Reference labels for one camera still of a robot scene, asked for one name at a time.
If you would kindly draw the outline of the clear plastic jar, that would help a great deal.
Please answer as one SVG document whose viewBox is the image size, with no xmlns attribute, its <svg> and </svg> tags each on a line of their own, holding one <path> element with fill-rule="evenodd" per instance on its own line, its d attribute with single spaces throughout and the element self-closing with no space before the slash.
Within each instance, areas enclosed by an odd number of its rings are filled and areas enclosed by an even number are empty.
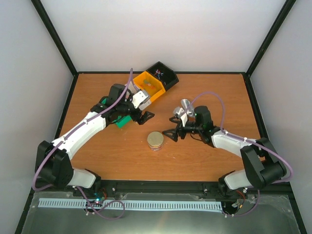
<svg viewBox="0 0 312 234">
<path fill-rule="evenodd" d="M 150 145 L 149 144 L 149 148 L 152 150 L 152 151 L 159 151 L 163 148 L 163 144 L 160 144 L 160 145 L 157 145 L 157 146 L 154 146 L 154 145 Z"/>
</svg>

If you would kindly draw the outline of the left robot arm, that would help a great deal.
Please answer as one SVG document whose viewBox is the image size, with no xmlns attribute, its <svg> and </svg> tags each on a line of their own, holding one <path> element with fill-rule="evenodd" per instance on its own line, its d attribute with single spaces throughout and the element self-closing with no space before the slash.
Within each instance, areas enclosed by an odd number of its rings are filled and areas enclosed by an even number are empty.
<svg viewBox="0 0 312 234">
<path fill-rule="evenodd" d="M 97 196 L 101 192 L 100 176 L 87 169 L 73 168 L 71 160 L 94 135 L 123 117 L 130 117 L 139 125 L 154 117 L 153 113 L 141 109 L 149 100 L 150 96 L 144 90 L 133 93 L 127 85 L 114 84 L 109 95 L 102 97 L 69 132 L 52 142 L 39 144 L 35 177 L 47 181 L 47 187 L 79 186 L 90 196 Z"/>
</svg>

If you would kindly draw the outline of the yellow plastic bin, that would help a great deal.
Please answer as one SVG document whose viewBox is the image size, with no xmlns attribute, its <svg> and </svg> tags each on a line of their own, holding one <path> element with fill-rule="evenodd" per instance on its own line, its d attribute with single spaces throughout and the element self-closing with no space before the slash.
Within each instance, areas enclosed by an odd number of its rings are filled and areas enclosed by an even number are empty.
<svg viewBox="0 0 312 234">
<path fill-rule="evenodd" d="M 166 92 L 161 81 L 147 71 L 135 77 L 134 83 L 138 88 L 145 90 L 149 94 L 151 102 L 155 102 Z"/>
</svg>

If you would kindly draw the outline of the black plastic bin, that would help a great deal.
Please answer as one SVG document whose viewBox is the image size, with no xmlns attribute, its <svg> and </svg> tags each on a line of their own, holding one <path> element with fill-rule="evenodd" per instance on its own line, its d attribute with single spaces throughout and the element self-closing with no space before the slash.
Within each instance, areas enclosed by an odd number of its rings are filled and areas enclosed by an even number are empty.
<svg viewBox="0 0 312 234">
<path fill-rule="evenodd" d="M 174 85 L 176 85 L 179 82 L 176 73 L 160 61 L 155 63 L 146 71 L 153 77 L 155 77 L 157 80 L 159 80 L 166 91 L 171 89 Z"/>
</svg>

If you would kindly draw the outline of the white plastic bin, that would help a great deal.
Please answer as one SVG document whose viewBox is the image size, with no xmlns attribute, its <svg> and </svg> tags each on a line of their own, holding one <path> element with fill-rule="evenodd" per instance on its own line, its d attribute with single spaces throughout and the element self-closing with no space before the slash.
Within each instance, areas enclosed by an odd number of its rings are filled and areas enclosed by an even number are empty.
<svg viewBox="0 0 312 234">
<path fill-rule="evenodd" d="M 139 89 L 132 82 L 129 83 L 125 100 L 130 100 L 135 108 L 146 109 L 152 104 L 150 95 L 143 89 Z"/>
</svg>

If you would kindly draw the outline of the green plastic bin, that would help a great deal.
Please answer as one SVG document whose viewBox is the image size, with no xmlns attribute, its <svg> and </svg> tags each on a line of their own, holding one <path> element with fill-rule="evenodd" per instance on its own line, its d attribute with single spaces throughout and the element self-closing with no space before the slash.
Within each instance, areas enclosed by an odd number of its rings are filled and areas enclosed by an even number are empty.
<svg viewBox="0 0 312 234">
<path fill-rule="evenodd" d="M 106 103 L 107 96 L 104 96 L 101 98 L 100 103 L 105 104 Z M 115 120 L 111 122 L 111 124 L 115 124 L 118 128 L 124 127 L 128 122 L 130 122 L 132 119 L 130 116 L 118 116 Z"/>
</svg>

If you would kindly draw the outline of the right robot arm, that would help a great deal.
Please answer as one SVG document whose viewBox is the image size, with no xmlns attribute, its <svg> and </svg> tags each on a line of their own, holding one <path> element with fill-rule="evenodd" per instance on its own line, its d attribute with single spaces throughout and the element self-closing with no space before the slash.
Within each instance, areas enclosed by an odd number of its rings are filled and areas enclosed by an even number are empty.
<svg viewBox="0 0 312 234">
<path fill-rule="evenodd" d="M 195 107 L 192 117 L 194 120 L 190 121 L 183 108 L 176 108 L 174 116 L 169 119 L 176 127 L 162 133 L 173 141 L 184 139 L 187 134 L 197 134 L 203 143 L 242 159 L 243 170 L 232 171 L 219 178 L 221 196 L 228 197 L 232 191 L 241 188 L 261 190 L 287 174 L 285 164 L 278 159 L 276 150 L 267 138 L 255 140 L 230 135 L 214 125 L 206 106 Z"/>
</svg>

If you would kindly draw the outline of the metal scoop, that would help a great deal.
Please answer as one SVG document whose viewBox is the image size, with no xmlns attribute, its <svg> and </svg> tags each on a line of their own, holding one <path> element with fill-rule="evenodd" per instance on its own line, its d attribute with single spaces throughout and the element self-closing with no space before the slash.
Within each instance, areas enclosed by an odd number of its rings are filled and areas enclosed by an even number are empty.
<svg viewBox="0 0 312 234">
<path fill-rule="evenodd" d="M 189 117 L 194 117 L 195 116 L 195 109 L 192 105 L 192 103 L 188 99 L 182 99 L 181 100 L 181 105 L 182 105 L 182 113 L 180 116 L 186 114 Z"/>
</svg>

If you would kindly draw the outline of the gold jar lid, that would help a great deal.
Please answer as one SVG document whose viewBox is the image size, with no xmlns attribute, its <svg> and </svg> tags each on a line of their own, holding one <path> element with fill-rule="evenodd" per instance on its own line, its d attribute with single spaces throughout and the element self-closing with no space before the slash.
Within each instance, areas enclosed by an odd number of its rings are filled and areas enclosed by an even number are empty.
<svg viewBox="0 0 312 234">
<path fill-rule="evenodd" d="M 154 145 L 154 146 L 163 144 L 164 143 L 164 136 L 161 132 L 157 132 L 157 131 L 151 132 L 147 136 L 147 143 L 148 143 L 148 145 L 150 144 L 150 145 Z"/>
</svg>

